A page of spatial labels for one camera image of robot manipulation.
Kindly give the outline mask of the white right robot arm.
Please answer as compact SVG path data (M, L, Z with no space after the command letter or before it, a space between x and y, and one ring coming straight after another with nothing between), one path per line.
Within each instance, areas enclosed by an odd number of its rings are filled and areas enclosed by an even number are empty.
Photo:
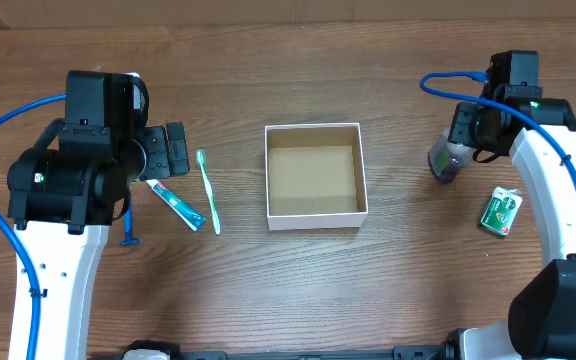
M568 101L536 92L501 102L454 97L452 141L511 159L530 198L543 263L506 319L459 331L448 346L458 359L576 359L576 117Z

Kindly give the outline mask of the clear soap pump bottle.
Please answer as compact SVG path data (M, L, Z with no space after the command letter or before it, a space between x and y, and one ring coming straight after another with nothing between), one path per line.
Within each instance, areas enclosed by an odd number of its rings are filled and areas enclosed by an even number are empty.
M449 141L450 130L445 129L428 151L428 164L434 178L441 184L452 182L471 160L473 149Z

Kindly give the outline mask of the green tissue packet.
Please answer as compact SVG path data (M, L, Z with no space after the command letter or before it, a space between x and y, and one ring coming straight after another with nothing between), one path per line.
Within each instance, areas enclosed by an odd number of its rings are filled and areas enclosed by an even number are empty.
M521 191L496 187L485 206L480 226L501 237L506 237L522 204Z

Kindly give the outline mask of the blue disposable razor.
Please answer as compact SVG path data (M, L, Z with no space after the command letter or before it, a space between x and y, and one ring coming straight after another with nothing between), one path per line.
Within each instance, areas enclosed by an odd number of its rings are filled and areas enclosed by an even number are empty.
M133 212L132 206L129 206L122 217L124 239L119 242L120 246L133 246L141 243L141 240L133 235Z

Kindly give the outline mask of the green toothbrush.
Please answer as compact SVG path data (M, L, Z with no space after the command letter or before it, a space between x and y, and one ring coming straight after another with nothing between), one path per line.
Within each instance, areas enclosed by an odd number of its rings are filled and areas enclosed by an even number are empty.
M215 203L215 198L214 198L214 191L213 191L213 187L212 184L209 180L207 171L206 171L206 153L204 149L198 149L196 151L196 163L197 166L199 167L200 171L201 171L201 176L202 176L202 180L203 180L203 184L204 184L204 190L209 202L209 206L210 206L210 211L211 211L211 218L212 218L212 223L213 223L213 229L216 235L220 235L222 230L221 230L221 222L220 222L220 218L218 215L218 211L217 211L217 207L216 207L216 203Z

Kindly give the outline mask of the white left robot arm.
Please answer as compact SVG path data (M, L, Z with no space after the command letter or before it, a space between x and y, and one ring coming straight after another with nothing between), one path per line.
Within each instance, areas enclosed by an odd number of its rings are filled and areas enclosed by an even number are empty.
M72 70L64 116L10 166L7 216L26 253L9 358L85 358L96 272L131 184L188 174L182 123L148 126L149 105L136 73Z

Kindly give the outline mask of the green toothpaste tube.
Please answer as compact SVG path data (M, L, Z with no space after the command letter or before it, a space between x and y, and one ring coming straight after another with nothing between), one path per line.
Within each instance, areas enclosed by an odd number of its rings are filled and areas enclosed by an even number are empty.
M190 230L196 232L205 223L206 219L203 215L190 207L170 189L165 187L161 181L150 179L147 180L146 183L151 190L177 214Z

